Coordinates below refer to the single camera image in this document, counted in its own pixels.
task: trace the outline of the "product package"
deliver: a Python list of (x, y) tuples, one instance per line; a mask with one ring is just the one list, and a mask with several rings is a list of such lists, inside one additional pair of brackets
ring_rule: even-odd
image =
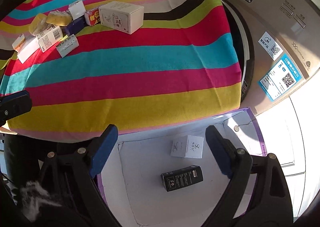
[(90, 9), (89, 11), (86, 11), (84, 13), (85, 21), (87, 25), (93, 26), (100, 22), (100, 15), (99, 15), (99, 7), (102, 5), (99, 5), (95, 8)]
[(50, 28), (38, 34), (36, 38), (38, 40), (40, 49), (42, 50), (42, 52), (45, 52), (53, 44), (61, 40), (63, 38), (63, 34), (60, 26), (53, 25)]
[(82, 0), (77, 0), (71, 4), (69, 4), (69, 12), (72, 16), (72, 19), (78, 19), (85, 13), (85, 8)]
[(29, 32), (33, 36), (37, 36), (39, 33), (47, 29), (50, 25), (47, 24), (47, 15), (37, 14), (33, 21), (29, 25)]
[(170, 155), (173, 157), (183, 158), (202, 158), (203, 137), (183, 136), (172, 141)]
[(18, 59), (23, 64), (36, 50), (39, 49), (39, 43), (35, 36), (26, 36), (24, 42), (18, 50)]
[(19, 51), (22, 43), (24, 43), (24, 41), (26, 40), (26, 38), (24, 37), (24, 34), (22, 33), (15, 41), (14, 43), (12, 43), (12, 47), (15, 51)]
[(61, 57), (65, 57), (72, 50), (79, 46), (78, 40), (74, 34), (65, 40), (61, 41), (57, 46), (57, 51), (59, 52)]
[(57, 26), (67, 26), (70, 22), (72, 21), (71, 15), (64, 11), (52, 11), (49, 12), (48, 18), (47, 18), (47, 23), (57, 25)]
[(85, 18), (84, 16), (79, 17), (78, 19), (75, 19), (72, 21), (68, 26), (61, 27), (62, 31), (64, 34), (70, 36), (72, 34), (77, 34), (80, 32), (84, 27), (86, 26), (85, 24)]
[(99, 7), (101, 24), (128, 34), (143, 25), (144, 7), (121, 2), (110, 2)]
[(161, 174), (162, 184), (167, 192), (190, 186), (203, 181), (200, 166), (190, 166)]

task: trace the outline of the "bolt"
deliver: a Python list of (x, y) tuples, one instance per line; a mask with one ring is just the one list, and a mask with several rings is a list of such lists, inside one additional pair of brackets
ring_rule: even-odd
[(49, 152), (49, 153), (47, 154), (47, 157), (48, 157), (48, 158), (53, 158), (53, 157), (54, 157), (54, 152), (53, 152), (53, 151)]
[(78, 153), (79, 154), (83, 154), (86, 152), (86, 149), (85, 148), (78, 148)]
[(244, 149), (237, 149), (237, 153), (243, 155), (245, 153)]
[(276, 155), (274, 155), (273, 153), (270, 153), (270, 154), (269, 154), (269, 158), (271, 158), (271, 159), (274, 160), (274, 159), (276, 159), (277, 157), (276, 157)]

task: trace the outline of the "yellow sponge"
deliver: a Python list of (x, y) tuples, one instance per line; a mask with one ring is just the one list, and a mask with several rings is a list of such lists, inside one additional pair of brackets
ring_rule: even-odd
[(36, 17), (33, 19), (32, 23), (29, 25), (29, 32), (33, 36), (41, 33), (47, 27), (47, 15), (45, 14), (37, 14)]
[(72, 21), (72, 17), (67, 12), (52, 11), (48, 14), (47, 23), (67, 26)]

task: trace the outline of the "tablecloth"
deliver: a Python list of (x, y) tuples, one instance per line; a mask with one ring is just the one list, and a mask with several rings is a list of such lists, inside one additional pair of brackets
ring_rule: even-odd
[[(28, 31), (38, 13), (76, 0), (27, 0), (1, 22), (1, 37)], [(87, 10), (113, 0), (83, 0)], [(24, 64), (14, 54), (0, 94), (26, 89), (32, 110), (8, 121), (26, 136), (77, 142), (110, 124), (120, 133), (221, 114), (240, 105), (241, 70), (221, 0), (117, 0), (145, 7), (132, 35), (97, 24), (61, 58), (53, 46)]]

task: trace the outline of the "sticker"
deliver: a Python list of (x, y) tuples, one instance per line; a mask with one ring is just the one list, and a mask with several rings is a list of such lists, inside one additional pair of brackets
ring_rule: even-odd
[(301, 75), (287, 54), (266, 74), (259, 85), (268, 97), (274, 101), (288, 91), (301, 79)]
[(242, 84), (242, 87), (241, 87), (241, 96), (245, 93), (245, 91), (247, 90), (248, 88), (248, 84), (247, 82), (244, 80), (243, 81), (243, 84)]
[(259, 43), (266, 50), (266, 52), (268, 52), (273, 60), (276, 60), (283, 52), (283, 49), (267, 32), (265, 32), (261, 37)]

